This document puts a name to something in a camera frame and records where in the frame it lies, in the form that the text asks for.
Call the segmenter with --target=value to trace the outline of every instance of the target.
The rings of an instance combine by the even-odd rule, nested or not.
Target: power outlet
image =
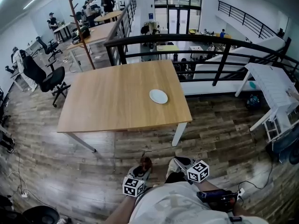
[[[244,188],[241,188],[240,191],[238,192],[238,199],[237,199],[237,200],[239,200],[240,197],[242,197],[242,195],[243,195],[244,193],[245,193]]]

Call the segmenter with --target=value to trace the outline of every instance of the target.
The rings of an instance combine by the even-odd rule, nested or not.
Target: wooden coat rack
[[[93,64],[93,60],[92,60],[92,58],[91,58],[91,56],[89,54],[89,51],[88,51],[88,49],[86,47],[86,43],[84,41],[81,29],[80,29],[80,26],[79,26],[79,23],[78,23],[78,20],[77,20],[77,17],[76,17],[75,8],[76,8],[76,6],[78,6],[78,3],[75,5],[75,7],[73,6],[73,0],[69,0],[69,3],[70,3],[70,6],[71,6],[71,11],[73,13],[73,15],[70,15],[70,16],[73,17],[74,20],[75,20],[75,23],[76,23],[76,26],[77,26],[77,29],[78,29],[78,32],[79,32],[79,36],[81,38],[81,43],[83,43],[83,47],[84,47],[85,52],[86,52],[86,54],[88,56],[89,62],[92,65],[93,69],[95,70],[95,67],[94,67],[94,64]]]

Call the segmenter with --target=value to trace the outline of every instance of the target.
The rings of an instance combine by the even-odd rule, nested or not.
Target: teal object
[[[256,84],[254,84],[252,81],[249,82],[249,85],[252,89],[256,89]]]

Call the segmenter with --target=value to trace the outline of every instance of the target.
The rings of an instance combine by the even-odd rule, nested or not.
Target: plate
[[[165,104],[168,101],[168,97],[165,92],[157,89],[151,90],[149,92],[149,97],[152,99],[152,101],[158,104]]]

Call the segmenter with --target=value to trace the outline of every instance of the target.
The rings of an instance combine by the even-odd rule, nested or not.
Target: person in blue shirt
[[[225,33],[225,30],[224,29],[222,29],[222,32],[220,33],[220,37],[224,37],[224,35],[225,35],[226,33]]]

